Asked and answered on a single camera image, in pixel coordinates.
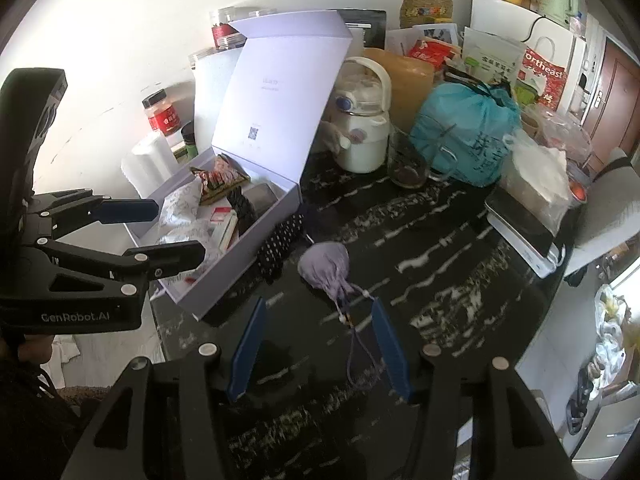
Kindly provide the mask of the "person's left hand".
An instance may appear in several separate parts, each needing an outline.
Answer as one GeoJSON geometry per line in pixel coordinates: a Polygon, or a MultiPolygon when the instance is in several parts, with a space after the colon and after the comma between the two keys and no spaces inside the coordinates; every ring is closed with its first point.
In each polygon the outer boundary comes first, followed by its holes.
{"type": "Polygon", "coordinates": [[[18,347],[17,355],[21,362],[37,366],[46,364],[52,356],[53,335],[25,335],[25,341],[18,347]]]}

